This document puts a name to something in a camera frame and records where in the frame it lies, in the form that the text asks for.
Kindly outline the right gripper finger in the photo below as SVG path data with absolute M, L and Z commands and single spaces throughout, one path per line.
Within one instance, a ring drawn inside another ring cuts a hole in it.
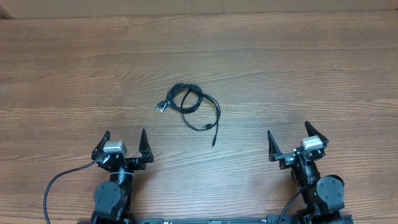
M 270 130 L 267 131 L 267 138 L 269 141 L 269 161 L 275 162 L 278 161 L 277 157 L 282 155 L 272 133 Z
M 305 128 L 307 130 L 307 134 L 309 137 L 312 136 L 318 136 L 320 138 L 320 140 L 323 142 L 324 145 L 327 145 L 329 143 L 328 138 L 326 138 L 321 132 L 319 132 L 318 130 L 316 130 L 309 121 L 305 121 L 304 123 Z

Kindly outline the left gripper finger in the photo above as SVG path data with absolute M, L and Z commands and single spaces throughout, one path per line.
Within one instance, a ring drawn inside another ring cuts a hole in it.
M 143 161 L 145 163 L 154 161 L 154 155 L 153 155 L 153 152 L 152 152 L 152 150 L 151 150 L 151 148 L 149 146 L 146 130 L 144 128 L 142 129 L 142 132 L 141 132 L 141 138 L 140 138 L 140 144 L 139 144 L 139 152 L 141 153 L 141 156 L 142 156 Z
M 101 153 L 103 153 L 104 145 L 107 141 L 111 139 L 110 131 L 106 131 L 101 141 L 97 144 L 97 146 L 93 149 L 91 156 L 98 157 Z

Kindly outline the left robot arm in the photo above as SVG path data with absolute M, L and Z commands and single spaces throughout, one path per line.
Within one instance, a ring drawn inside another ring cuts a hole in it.
M 139 157 L 128 157 L 124 141 L 112 141 L 109 131 L 93 149 L 91 158 L 100 168 L 109 172 L 109 180 L 100 183 L 94 191 L 95 208 L 91 223 L 137 223 L 131 213 L 134 172 L 146 169 L 146 164 L 154 161 L 144 129 L 139 153 Z

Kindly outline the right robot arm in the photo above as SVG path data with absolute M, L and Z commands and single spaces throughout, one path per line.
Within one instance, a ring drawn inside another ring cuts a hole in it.
M 337 175 L 322 177 L 316 161 L 325 156 L 329 140 L 309 121 L 305 122 L 308 137 L 290 153 L 282 153 L 272 133 L 267 132 L 269 161 L 278 162 L 281 170 L 290 169 L 298 192 L 289 200 L 278 223 L 352 223 L 341 210 L 344 203 L 344 180 Z

